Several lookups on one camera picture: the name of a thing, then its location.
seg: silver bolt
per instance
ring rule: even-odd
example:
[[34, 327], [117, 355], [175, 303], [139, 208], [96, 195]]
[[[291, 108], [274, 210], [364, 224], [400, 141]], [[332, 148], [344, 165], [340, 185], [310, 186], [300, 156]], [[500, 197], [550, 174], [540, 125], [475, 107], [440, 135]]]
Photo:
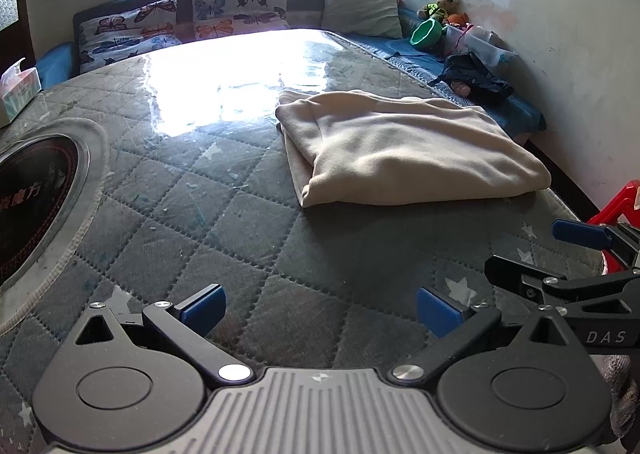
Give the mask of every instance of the silver bolt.
[[391, 374], [398, 380], [405, 380], [411, 382], [412, 380], [418, 380], [424, 376], [424, 370], [420, 366], [414, 364], [404, 364], [402, 366], [396, 366]]
[[220, 378], [228, 380], [229, 382], [240, 382], [240, 380], [246, 380], [251, 376], [252, 371], [247, 366], [242, 364], [227, 364], [222, 366], [218, 370]]

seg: blue rubber pad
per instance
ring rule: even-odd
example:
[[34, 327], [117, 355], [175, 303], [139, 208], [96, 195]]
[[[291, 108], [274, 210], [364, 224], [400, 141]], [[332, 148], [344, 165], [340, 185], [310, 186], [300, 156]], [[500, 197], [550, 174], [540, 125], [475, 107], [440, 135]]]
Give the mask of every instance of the blue rubber pad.
[[580, 221], [558, 219], [552, 225], [552, 232], [557, 240], [594, 250], [609, 249], [613, 244], [613, 238], [605, 227]]
[[217, 287], [180, 312], [180, 322], [201, 337], [206, 336], [225, 316], [226, 294]]
[[465, 319], [459, 310], [424, 288], [417, 294], [418, 320], [437, 338], [444, 337]]

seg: green bowl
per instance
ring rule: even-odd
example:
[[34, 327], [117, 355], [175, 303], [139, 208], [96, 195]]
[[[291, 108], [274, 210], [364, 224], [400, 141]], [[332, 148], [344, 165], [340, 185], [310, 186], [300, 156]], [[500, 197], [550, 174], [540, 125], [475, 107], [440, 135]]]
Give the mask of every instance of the green bowl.
[[442, 37], [442, 25], [434, 19], [428, 19], [415, 29], [410, 43], [416, 50], [428, 50]]

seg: butterfly print cushion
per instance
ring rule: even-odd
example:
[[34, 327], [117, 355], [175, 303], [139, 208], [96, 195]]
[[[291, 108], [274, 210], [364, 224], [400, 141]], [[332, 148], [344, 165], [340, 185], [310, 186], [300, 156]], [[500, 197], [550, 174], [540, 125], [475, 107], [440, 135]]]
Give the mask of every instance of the butterfly print cushion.
[[197, 40], [289, 28], [287, 0], [192, 0]]
[[176, 0], [162, 0], [80, 25], [80, 73], [175, 46]]

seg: tissue box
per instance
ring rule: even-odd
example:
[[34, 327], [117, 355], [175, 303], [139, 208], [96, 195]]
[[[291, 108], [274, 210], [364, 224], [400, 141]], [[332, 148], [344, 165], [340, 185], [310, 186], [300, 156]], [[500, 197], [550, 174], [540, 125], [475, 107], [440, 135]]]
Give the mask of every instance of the tissue box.
[[0, 127], [10, 124], [42, 89], [38, 70], [20, 72], [20, 61], [2, 75], [0, 84]]

